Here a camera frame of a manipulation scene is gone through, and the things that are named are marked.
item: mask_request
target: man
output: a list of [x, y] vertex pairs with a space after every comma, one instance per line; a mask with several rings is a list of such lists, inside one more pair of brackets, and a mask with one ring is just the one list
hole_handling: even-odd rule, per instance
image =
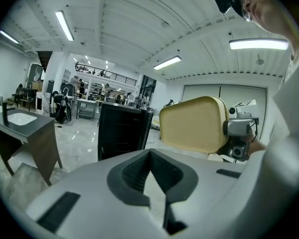
[[76, 90], [79, 88], [80, 85], [80, 81], [78, 80], [79, 77], [77, 77], [76, 75], [70, 80], [70, 84], [73, 85], [73, 93], [76, 93]]
[[150, 105], [150, 98], [149, 95], [146, 93], [141, 100], [141, 109], [147, 110], [149, 105]]
[[101, 77], [103, 77], [103, 75], [104, 75], [105, 73], [104, 73], [104, 69], [98, 74], [98, 76], [101, 76]]
[[75, 87], [80, 83], [80, 81], [78, 80], [78, 77], [75, 75], [71, 80], [70, 80], [70, 84], [74, 85]]
[[24, 95], [23, 86], [22, 86], [22, 84], [19, 84], [19, 87], [15, 91], [13, 105], [16, 105], [18, 108], [20, 108], [20, 99], [22, 99], [23, 95]]
[[84, 81], [80, 79], [80, 98], [82, 98], [84, 95], [84, 89], [85, 89]]
[[105, 84], [105, 86], [102, 86], [101, 96], [105, 97], [109, 86], [110, 86], [109, 84]]
[[[290, 114], [289, 107], [297, 108], [299, 111], [299, 98], [288, 98], [292, 95], [298, 96], [299, 93], [299, 30], [294, 23], [289, 12], [282, 7], [277, 0], [240, 0], [241, 12], [235, 11], [247, 21], [253, 21], [256, 25], [270, 33], [279, 34], [285, 37], [293, 53], [290, 57], [286, 75], [282, 80], [282, 85], [278, 93], [274, 96], [274, 101], [279, 108], [277, 110], [274, 128], [272, 130], [270, 143], [286, 138], [291, 132], [299, 133], [299, 116]], [[264, 150], [266, 146], [259, 140], [254, 139], [253, 134], [246, 139], [249, 143], [248, 154]]]

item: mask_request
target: glossy tile floor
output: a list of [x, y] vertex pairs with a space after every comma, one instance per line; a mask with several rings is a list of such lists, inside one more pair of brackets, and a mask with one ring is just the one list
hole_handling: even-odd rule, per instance
[[[63, 168], [60, 169], [56, 164], [50, 178], [52, 184], [57, 183], [76, 168], [98, 161], [98, 117], [99, 114], [96, 114], [93, 122], [90, 119], [73, 118], [67, 124], [55, 124], [55, 135]], [[207, 158], [207, 155], [202, 153], [182, 151], [165, 145], [159, 139], [159, 130], [155, 129], [150, 129], [146, 148], [163, 148], [196, 158]], [[18, 167], [15, 175], [11, 177], [0, 157], [0, 193], [21, 210], [25, 210], [28, 204], [47, 187], [37, 169], [26, 164]], [[150, 197], [151, 213], [162, 223], [165, 195], [152, 174], [146, 181], [145, 194]]]

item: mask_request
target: person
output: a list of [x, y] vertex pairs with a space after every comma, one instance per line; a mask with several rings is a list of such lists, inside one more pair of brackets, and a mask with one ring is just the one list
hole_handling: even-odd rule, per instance
[[[291, 117], [294, 117], [294, 114], [292, 116], [286, 114], [285, 105], [287, 99], [290, 107], [299, 108], [299, 103], [297, 103], [299, 98], [288, 99], [286, 97], [286, 95], [290, 96], [291, 92], [293, 95], [290, 97], [294, 97], [296, 93], [299, 93], [299, 84], [295, 84], [295, 82], [299, 82], [299, 30], [295, 25], [292, 16], [279, 4], [277, 0], [239, 0], [239, 3], [241, 6], [241, 12], [238, 12], [237, 10], [236, 12], [240, 16], [245, 18], [247, 21], [253, 21], [257, 26], [267, 32], [282, 35], [288, 40], [292, 48], [290, 64], [285, 77], [282, 80], [282, 84], [274, 96], [274, 101], [278, 109], [275, 116], [274, 127], [270, 136], [269, 144], [272, 144], [289, 136], [290, 128], [293, 129], [293, 133], [299, 133], [299, 123], [296, 126], [295, 121], [292, 120], [293, 118]], [[252, 131], [245, 141], [249, 143], [247, 151], [249, 155], [266, 149], [266, 146], [255, 138]]]
[[84, 87], [85, 87], [84, 81], [82, 79], [80, 79], [80, 94], [79, 94], [80, 98], [83, 98], [84, 89], [85, 89]]
[[98, 76], [103, 77], [103, 75], [104, 75], [104, 69], [98, 74]]
[[67, 97], [59, 94], [57, 91], [54, 91], [52, 93], [53, 102], [56, 105], [56, 109], [54, 113], [50, 113], [50, 117], [55, 118], [56, 121], [63, 124], [63, 122], [66, 119], [66, 103], [67, 103]]
[[102, 90], [101, 90], [101, 96], [105, 97], [106, 93], [107, 93], [107, 88], [109, 87], [109, 84], [105, 84], [104, 86], [102, 86]]
[[19, 84], [19, 87], [15, 91], [14, 104], [13, 105], [15, 105], [19, 108], [20, 107], [20, 99], [22, 99], [23, 95], [24, 95], [23, 86], [22, 86], [22, 84]]
[[122, 98], [121, 95], [118, 95], [115, 102], [117, 104], [122, 104], [122, 99], [121, 98]]
[[70, 84], [73, 85], [73, 93], [76, 93], [76, 90], [79, 88], [79, 85], [80, 85], [80, 81], [78, 80], [79, 77], [77, 77], [76, 75], [71, 78], [70, 80]]
[[150, 98], [149, 95], [146, 93], [142, 98], [141, 109], [147, 110], [147, 106], [150, 105]]
[[71, 80], [70, 80], [70, 84], [72, 84], [74, 87], [76, 87], [77, 85], [79, 85], [79, 84], [80, 84], [80, 81], [78, 80], [78, 78], [79, 78], [79, 77], [77, 77], [77, 76], [75, 75], [73, 78], [71, 78]]
[[112, 96], [112, 94], [111, 94], [112, 91], [113, 91], [113, 90], [109, 90], [109, 91], [106, 93], [106, 96], [105, 96], [105, 101], [106, 101], [106, 102], [109, 100], [109, 97]]
[[127, 95], [127, 97], [126, 97], [126, 105], [129, 105], [129, 103], [130, 103], [130, 97], [131, 97], [131, 94], [130, 93], [128, 93], [128, 95]]
[[38, 82], [39, 79], [41, 78], [41, 74], [37, 71], [37, 72], [35, 73], [35, 76], [34, 76], [33, 81], [34, 81], [34, 82]]
[[122, 104], [126, 105], [127, 96], [123, 96]]

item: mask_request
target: ceiling beam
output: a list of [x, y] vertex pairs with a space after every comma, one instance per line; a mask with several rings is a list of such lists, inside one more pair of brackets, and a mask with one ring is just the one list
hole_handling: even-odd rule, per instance
[[[101, 33], [102, 33], [102, 18], [103, 18], [103, 8], [105, 0], [95, 0], [95, 41], [101, 43]], [[97, 45], [98, 54], [102, 54], [102, 46]]]
[[53, 38], [53, 37], [56, 37], [56, 32], [52, 29], [49, 22], [44, 17], [42, 10], [39, 7], [39, 5], [36, 3], [36, 1], [35, 0], [25, 0], [25, 1], [26, 1], [27, 5], [29, 6], [29, 8], [31, 9], [34, 16], [36, 17], [36, 19], [42, 25], [42, 27], [47, 32], [47, 34], [51, 37], [52, 41], [56, 44], [56, 46], [59, 49], [62, 49], [64, 46], [63, 43], [59, 39]]
[[19, 38], [17, 39], [20, 42], [27, 43], [33, 48], [38, 48], [40, 45], [34, 40], [27, 40], [31, 38], [29, 34], [27, 34], [24, 30], [22, 30], [16, 23], [14, 23], [11, 19], [6, 18], [2, 23], [2, 29], [7, 33], [17, 35]]
[[233, 18], [203, 27], [166, 46], [164, 49], [152, 56], [147, 64], [141, 65], [140, 68], [153, 70], [153, 66], [157, 64], [157, 60], [166, 60], [166, 55], [170, 56], [172, 54], [175, 54], [175, 50], [177, 50], [181, 45], [184, 45], [193, 40], [200, 40], [206, 36], [211, 36], [212, 34], [217, 34], [217, 32], [221, 30], [227, 29], [229, 31], [232, 28], [246, 28], [246, 24], [248, 24], [248, 22], [246, 22], [242, 18]]

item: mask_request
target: machine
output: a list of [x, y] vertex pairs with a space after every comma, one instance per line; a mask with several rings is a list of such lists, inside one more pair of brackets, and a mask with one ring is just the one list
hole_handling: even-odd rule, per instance
[[229, 136], [227, 143], [218, 154], [230, 156], [239, 161], [248, 159], [248, 143], [245, 138], [250, 135], [251, 127], [256, 125], [255, 137], [258, 135], [259, 112], [256, 100], [238, 103], [228, 109], [229, 119], [224, 122], [224, 135]]

